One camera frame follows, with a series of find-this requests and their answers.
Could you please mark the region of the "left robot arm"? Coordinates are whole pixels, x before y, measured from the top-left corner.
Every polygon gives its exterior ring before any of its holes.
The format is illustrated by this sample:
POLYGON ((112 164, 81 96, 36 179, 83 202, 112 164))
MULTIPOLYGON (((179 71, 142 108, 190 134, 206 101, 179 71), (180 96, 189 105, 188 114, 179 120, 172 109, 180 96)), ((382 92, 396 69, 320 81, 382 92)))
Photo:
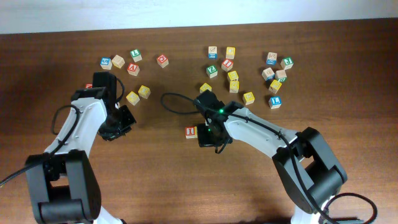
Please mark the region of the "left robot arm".
POLYGON ((124 223, 102 206, 89 155, 97 136, 113 141, 136 120, 127 106, 118 106, 119 78, 96 72, 92 84, 72 95, 69 115, 51 145, 25 162, 37 223, 124 223))

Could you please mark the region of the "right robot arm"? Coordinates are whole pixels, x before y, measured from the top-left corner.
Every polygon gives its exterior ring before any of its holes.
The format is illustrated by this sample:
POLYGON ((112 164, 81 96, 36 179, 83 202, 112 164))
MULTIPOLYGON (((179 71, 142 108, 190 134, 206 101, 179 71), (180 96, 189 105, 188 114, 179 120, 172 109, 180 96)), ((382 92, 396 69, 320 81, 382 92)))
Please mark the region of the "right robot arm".
POLYGON ((348 177, 316 129, 298 132, 281 128, 235 101, 224 104, 208 90, 193 104, 206 120, 198 127, 201 147, 214 147, 219 154, 237 140, 270 157, 295 204, 291 222, 322 223, 319 209, 338 194, 348 177))

